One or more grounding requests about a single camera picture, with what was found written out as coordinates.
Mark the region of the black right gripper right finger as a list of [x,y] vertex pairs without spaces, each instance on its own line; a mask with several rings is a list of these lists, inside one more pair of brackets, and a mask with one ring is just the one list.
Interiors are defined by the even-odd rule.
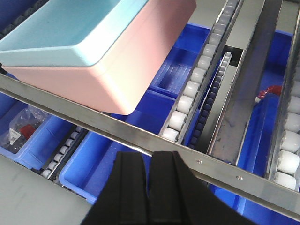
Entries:
[[176,151],[154,152],[149,176],[151,225],[252,225],[196,178]]

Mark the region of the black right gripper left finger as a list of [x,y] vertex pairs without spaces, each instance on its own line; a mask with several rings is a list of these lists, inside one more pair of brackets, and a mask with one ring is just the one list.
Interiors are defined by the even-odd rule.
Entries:
[[108,181],[82,225],[146,225],[144,161],[138,152],[118,152]]

